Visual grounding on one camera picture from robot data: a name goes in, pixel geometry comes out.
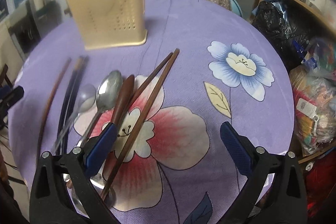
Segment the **wooden handled steel spoon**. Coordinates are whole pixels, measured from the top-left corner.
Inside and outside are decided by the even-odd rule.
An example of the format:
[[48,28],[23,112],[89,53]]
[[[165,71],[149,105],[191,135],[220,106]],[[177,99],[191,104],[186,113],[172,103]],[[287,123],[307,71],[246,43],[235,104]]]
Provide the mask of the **wooden handled steel spoon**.
[[96,166],[105,166],[109,159],[109,154],[112,151],[113,145],[117,139],[118,124],[121,121],[122,115],[132,97],[134,89],[134,75],[130,75],[122,84],[118,94],[116,104],[113,109],[111,120],[107,123],[103,131],[100,133],[97,144],[94,146],[90,154],[91,161]]

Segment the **reddish brown thin chopstick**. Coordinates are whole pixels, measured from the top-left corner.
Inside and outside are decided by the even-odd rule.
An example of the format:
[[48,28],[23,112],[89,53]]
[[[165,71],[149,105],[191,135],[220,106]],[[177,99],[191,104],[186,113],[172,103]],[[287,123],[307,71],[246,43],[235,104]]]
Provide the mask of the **reddish brown thin chopstick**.
[[55,97],[55,94],[58,90],[58,87],[69,67],[71,63],[71,58],[68,58],[66,60],[66,63],[64,64],[64,66],[62,67],[62,70],[61,72],[59,73],[57,79],[56,79],[56,82],[54,83],[54,86],[52,88],[52,91],[50,92],[50,95],[49,95],[49,98],[47,100],[47,103],[45,105],[45,108],[44,108],[44,112],[43,112],[43,116],[42,116],[42,122],[41,122],[41,126],[40,126],[40,129],[39,129],[39,135],[38,135],[38,142],[37,142],[37,151],[36,151],[36,164],[38,164],[38,161],[39,161],[39,158],[40,158],[40,155],[41,155],[41,147],[42,147],[42,141],[43,141],[43,134],[44,134],[44,131],[45,131],[45,126],[46,126],[46,123],[47,123],[47,119],[48,119],[48,116],[49,116],[49,112],[50,112],[50,108],[51,108],[51,105],[52,105],[52,102],[54,100],[54,97]]

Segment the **small silver metal spoon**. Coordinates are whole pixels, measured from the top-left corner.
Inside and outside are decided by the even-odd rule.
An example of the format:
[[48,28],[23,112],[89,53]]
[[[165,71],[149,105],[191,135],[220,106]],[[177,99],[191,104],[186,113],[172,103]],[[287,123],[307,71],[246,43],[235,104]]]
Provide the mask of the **small silver metal spoon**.
[[57,151],[63,138],[68,132],[70,126],[74,123],[77,116],[88,111],[94,105],[96,101],[96,88],[92,84],[85,85],[80,89],[78,99],[77,106],[75,107],[70,117],[66,120],[65,125],[62,127],[62,130],[54,143],[52,152]]

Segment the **black chopstick gold band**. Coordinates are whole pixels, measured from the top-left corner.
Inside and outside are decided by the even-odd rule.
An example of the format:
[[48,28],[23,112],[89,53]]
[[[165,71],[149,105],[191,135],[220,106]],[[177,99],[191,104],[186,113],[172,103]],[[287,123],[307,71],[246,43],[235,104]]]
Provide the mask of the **black chopstick gold band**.
[[67,90],[66,90],[66,93],[65,93],[65,96],[64,96],[64,100],[63,100],[63,104],[62,104],[62,109],[61,109],[61,113],[60,113],[60,118],[59,118],[57,137],[60,134],[60,132],[62,130],[62,127],[66,123],[65,122],[66,108],[67,108],[68,101],[69,101],[69,98],[70,98],[71,88],[72,88],[72,85],[74,83],[74,79],[75,79],[75,76],[76,76],[76,70],[79,68],[80,57],[76,61],[75,67],[74,67],[74,69],[72,71],[72,75],[71,75],[71,78],[70,78],[70,81],[68,83],[68,87],[67,87]]

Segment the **brown wooden chopstick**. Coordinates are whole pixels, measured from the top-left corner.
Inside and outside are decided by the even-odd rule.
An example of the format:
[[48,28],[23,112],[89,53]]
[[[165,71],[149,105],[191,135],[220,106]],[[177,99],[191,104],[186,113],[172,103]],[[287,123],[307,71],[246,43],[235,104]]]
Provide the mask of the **brown wooden chopstick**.
[[135,142],[135,140],[137,139],[137,136],[142,128],[143,122],[146,120],[146,117],[148,115],[148,113],[150,112],[151,107],[153,106],[155,99],[157,98],[157,95],[167,77],[167,75],[169,74],[169,71],[171,69],[171,67],[173,66],[177,56],[179,55],[179,49],[176,48],[173,55],[171,56],[171,58],[169,59],[167,65],[165,66],[165,69],[163,70],[162,74],[159,77],[158,82],[156,83],[153,91],[150,94],[150,97],[148,98],[148,101],[146,102],[143,110],[141,111],[139,118],[137,119],[133,130],[131,131],[127,141],[125,142],[119,157],[117,158],[117,161],[115,163],[115,165],[113,166],[113,169],[108,177],[108,180],[106,181],[106,184],[104,186],[104,189],[101,192],[101,198],[104,201],[106,196],[108,195],[108,192],[110,190],[110,187],[113,184],[114,179],[117,176],[117,173],[123,163],[123,160],[127,157],[129,151],[131,150],[131,148],[133,147],[133,144]]
[[141,95],[141,93],[147,88],[147,86],[151,83],[154,77],[161,71],[161,69],[167,64],[167,62],[172,57],[173,53],[169,53],[162,62],[151,72],[151,74],[146,78],[146,80],[139,86],[139,88],[133,93],[130,102],[128,104],[127,109],[129,109],[132,104],[137,100],[137,98]]

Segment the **silver patterned metal spoon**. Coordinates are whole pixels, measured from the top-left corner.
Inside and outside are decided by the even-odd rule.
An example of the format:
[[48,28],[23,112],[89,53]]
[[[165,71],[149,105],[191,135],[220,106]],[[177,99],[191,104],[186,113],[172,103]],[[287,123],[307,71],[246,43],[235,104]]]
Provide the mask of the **silver patterned metal spoon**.
[[111,71],[111,73],[109,73],[107,77],[104,78],[97,91],[97,113],[92,118],[84,135],[78,141],[77,147],[84,146],[84,144],[91,136],[91,133],[95,125],[97,124],[100,116],[105,111],[110,110],[115,106],[122,83],[123,78],[120,71]]

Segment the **black plastic trash bag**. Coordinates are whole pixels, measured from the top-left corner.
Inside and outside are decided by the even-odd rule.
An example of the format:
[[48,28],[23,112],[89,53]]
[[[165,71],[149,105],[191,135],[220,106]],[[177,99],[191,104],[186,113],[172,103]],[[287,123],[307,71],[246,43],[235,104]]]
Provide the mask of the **black plastic trash bag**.
[[299,66],[315,36],[306,14],[283,1],[260,2],[252,26],[266,37],[288,71]]

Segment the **water dispenser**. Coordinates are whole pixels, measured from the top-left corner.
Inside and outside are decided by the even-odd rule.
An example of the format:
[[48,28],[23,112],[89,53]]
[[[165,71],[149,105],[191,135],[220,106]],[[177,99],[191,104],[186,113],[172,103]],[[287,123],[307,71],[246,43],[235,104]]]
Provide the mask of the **water dispenser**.
[[20,57],[25,60],[31,51],[62,22],[61,9],[49,1],[37,10],[33,0],[25,0],[9,16],[9,34]]

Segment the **purple floral tablecloth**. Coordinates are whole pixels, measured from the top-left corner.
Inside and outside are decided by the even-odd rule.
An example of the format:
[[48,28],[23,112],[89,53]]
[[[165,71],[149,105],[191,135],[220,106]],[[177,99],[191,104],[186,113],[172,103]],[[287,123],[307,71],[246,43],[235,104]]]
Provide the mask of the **purple floral tablecloth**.
[[37,153],[53,147],[68,70],[45,105],[67,60],[88,56],[82,84],[100,85],[113,70],[140,85],[172,51],[180,53],[114,183],[112,213],[122,223],[216,223],[245,184],[224,147],[225,121],[255,146],[285,154],[294,128],[288,73],[271,44],[234,13],[205,0],[145,0],[147,41],[86,51],[73,20],[51,31],[17,78],[24,97],[9,112],[15,163],[28,186]]

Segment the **colourful snack filled bag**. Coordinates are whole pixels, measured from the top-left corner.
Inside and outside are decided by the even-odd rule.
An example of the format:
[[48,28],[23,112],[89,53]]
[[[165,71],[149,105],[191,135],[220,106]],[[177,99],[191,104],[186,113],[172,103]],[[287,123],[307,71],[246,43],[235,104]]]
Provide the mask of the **colourful snack filled bag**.
[[289,72],[295,129],[303,155],[318,152],[335,138],[335,43],[315,37]]

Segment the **beige perforated utensil holder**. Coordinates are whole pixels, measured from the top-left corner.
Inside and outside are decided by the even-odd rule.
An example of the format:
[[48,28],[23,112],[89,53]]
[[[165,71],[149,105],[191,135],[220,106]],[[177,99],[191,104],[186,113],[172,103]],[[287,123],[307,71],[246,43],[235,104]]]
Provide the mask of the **beige perforated utensil holder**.
[[86,50],[146,42],[145,0],[66,0]]

